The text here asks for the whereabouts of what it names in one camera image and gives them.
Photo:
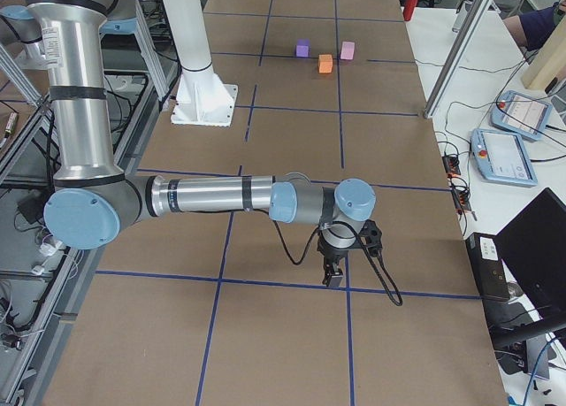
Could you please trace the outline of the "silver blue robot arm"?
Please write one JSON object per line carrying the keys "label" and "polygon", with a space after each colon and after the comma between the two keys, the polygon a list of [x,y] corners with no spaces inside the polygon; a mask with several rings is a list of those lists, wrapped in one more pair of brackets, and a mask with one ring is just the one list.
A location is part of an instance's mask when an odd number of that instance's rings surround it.
{"label": "silver blue robot arm", "polygon": [[275,225],[313,226],[308,240],[323,255],[323,282],[341,283],[340,261],[360,249],[375,273],[384,267],[381,233],[371,220],[370,185],[347,179],[334,188],[300,173],[166,180],[128,177],[115,163],[100,35],[123,0],[26,0],[42,31],[61,165],[43,218],[75,249],[97,249],[131,225],[166,213],[259,211]]}

